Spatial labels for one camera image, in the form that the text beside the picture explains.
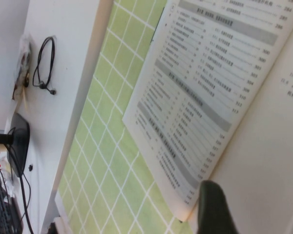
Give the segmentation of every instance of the black cable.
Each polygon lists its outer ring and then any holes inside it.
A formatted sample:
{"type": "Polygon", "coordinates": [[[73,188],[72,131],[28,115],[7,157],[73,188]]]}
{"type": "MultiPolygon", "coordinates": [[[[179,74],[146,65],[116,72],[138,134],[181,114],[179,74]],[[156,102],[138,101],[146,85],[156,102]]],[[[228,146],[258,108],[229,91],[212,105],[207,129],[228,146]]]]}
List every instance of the black cable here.
{"type": "Polygon", "coordinates": [[[50,92],[50,94],[55,95],[56,91],[55,90],[49,90],[48,89],[48,85],[51,81],[51,75],[52,75],[52,69],[53,69],[53,63],[54,63],[54,57],[55,57],[55,43],[54,43],[54,39],[53,37],[47,37],[44,42],[42,43],[42,46],[40,48],[39,54],[38,54],[38,60],[37,60],[37,66],[36,69],[34,71],[34,75],[33,75],[33,86],[34,87],[39,87],[41,89],[46,89],[50,92]],[[47,45],[47,43],[51,41],[52,42],[52,48],[51,48],[51,59],[50,59],[50,70],[49,70],[49,76],[48,76],[48,80],[46,83],[44,83],[43,81],[41,81],[40,79],[40,73],[39,73],[39,65],[41,62],[41,58],[42,58],[42,52],[45,48],[45,46],[47,45]],[[35,84],[35,76],[38,76],[38,84],[35,84]]]}
{"type": "MultiPolygon", "coordinates": [[[[8,152],[10,154],[10,157],[14,161],[14,163],[16,165],[16,169],[18,171],[18,174],[19,175],[22,175],[21,170],[20,170],[20,166],[19,166],[19,162],[16,160],[16,158],[14,157],[14,155],[11,153],[10,148],[5,143],[2,143],[2,144],[6,147],[6,149],[8,150],[8,152]]],[[[25,188],[24,188],[24,182],[23,182],[22,176],[20,176],[20,182],[21,182],[21,193],[22,193],[22,197],[23,197],[23,205],[24,205],[24,212],[25,212],[26,221],[27,221],[27,224],[28,224],[28,228],[29,228],[30,233],[31,234],[34,234],[33,229],[31,227],[30,220],[29,220],[28,211],[26,209],[26,195],[25,195],[25,188]]]]}
{"type": "MultiPolygon", "coordinates": [[[[23,174],[23,176],[24,176],[24,178],[25,178],[25,180],[26,180],[26,182],[28,184],[28,187],[29,187],[29,198],[28,198],[27,207],[26,207],[26,209],[28,209],[29,202],[30,202],[30,197],[31,197],[31,187],[30,187],[30,184],[29,184],[29,182],[28,182],[27,177],[25,176],[25,174],[23,174]]],[[[21,217],[21,220],[19,222],[19,226],[18,226],[18,228],[16,228],[16,230],[18,230],[19,227],[21,226],[21,222],[23,221],[24,216],[25,216],[25,212],[23,213],[23,215],[21,217]]]]}
{"type": "MultiPolygon", "coordinates": [[[[16,155],[16,152],[15,152],[15,149],[13,148],[13,146],[11,146],[10,149],[12,149],[13,152],[14,152],[14,155],[16,155]]],[[[27,206],[26,206],[26,209],[28,210],[29,203],[30,203],[30,198],[31,198],[31,186],[30,186],[30,184],[29,184],[29,182],[28,182],[28,179],[27,179],[26,175],[23,174],[23,176],[24,176],[24,178],[25,178],[25,180],[26,180],[26,182],[27,182],[28,189],[29,189],[29,197],[28,197],[28,202],[27,202],[27,206]]],[[[18,230],[19,227],[21,226],[21,222],[23,221],[24,216],[25,216],[25,212],[23,213],[23,215],[22,215],[22,217],[21,217],[21,220],[20,220],[20,222],[19,222],[19,225],[18,225],[18,227],[16,228],[16,230],[18,230]]]]}
{"type": "MultiPolygon", "coordinates": [[[[11,128],[11,130],[8,132],[8,135],[10,133],[12,133],[12,135],[13,135],[15,129],[16,129],[15,127],[14,128],[11,128]]],[[[10,163],[10,170],[11,170],[11,179],[12,179],[12,182],[13,182],[13,173],[12,173],[12,165],[11,165],[11,163],[10,163]]]]}

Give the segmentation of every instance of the monitor stand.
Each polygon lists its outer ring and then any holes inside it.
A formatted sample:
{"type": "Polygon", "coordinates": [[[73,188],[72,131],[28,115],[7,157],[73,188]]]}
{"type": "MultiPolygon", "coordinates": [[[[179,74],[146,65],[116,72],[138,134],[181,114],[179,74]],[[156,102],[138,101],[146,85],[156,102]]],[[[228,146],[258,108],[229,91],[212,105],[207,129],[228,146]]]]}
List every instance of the monitor stand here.
{"type": "Polygon", "coordinates": [[[10,154],[7,154],[9,163],[14,173],[20,177],[24,173],[27,151],[30,139],[30,128],[28,122],[18,113],[15,113],[11,122],[11,134],[0,134],[0,144],[10,146],[10,152],[14,155],[17,162],[10,154]]]}

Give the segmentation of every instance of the desk surface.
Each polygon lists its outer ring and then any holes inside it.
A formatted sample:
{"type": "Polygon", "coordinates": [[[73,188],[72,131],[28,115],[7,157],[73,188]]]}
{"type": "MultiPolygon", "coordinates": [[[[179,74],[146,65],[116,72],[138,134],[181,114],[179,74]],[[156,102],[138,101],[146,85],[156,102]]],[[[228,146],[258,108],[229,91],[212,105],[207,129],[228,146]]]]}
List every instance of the desk surface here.
{"type": "MultiPolygon", "coordinates": [[[[30,1],[24,30],[32,40],[30,79],[43,40],[54,35],[56,55],[51,87],[57,90],[52,96],[30,84],[26,91],[27,107],[23,101],[18,110],[31,128],[25,174],[32,189],[28,211],[34,233],[45,233],[56,215],[54,197],[104,39],[111,2],[30,1]]],[[[45,50],[42,57],[45,62],[40,67],[42,79],[48,75],[50,45],[45,50]]],[[[6,130],[14,109],[12,103],[6,130]]],[[[22,213],[20,188],[16,188],[16,197],[22,213]]],[[[28,233],[26,221],[24,233],[28,233]]]]}

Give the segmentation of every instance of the book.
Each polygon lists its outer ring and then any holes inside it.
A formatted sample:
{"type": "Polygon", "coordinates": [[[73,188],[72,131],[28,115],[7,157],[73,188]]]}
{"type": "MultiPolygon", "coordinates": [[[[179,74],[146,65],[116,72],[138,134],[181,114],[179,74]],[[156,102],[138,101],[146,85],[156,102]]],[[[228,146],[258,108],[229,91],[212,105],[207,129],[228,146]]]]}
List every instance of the book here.
{"type": "Polygon", "coordinates": [[[242,233],[282,233],[293,214],[293,0],[169,0],[123,122],[179,220],[195,220],[212,179],[242,233]]]}

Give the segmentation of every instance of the keyboard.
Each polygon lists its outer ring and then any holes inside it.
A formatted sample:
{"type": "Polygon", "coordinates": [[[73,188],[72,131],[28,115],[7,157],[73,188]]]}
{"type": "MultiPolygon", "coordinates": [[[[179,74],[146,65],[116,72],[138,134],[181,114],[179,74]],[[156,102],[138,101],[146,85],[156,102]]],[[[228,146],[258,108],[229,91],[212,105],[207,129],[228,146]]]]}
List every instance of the keyboard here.
{"type": "Polygon", "coordinates": [[[22,225],[16,203],[9,198],[9,203],[4,202],[6,191],[1,186],[0,180],[0,234],[21,234],[22,225]]]}

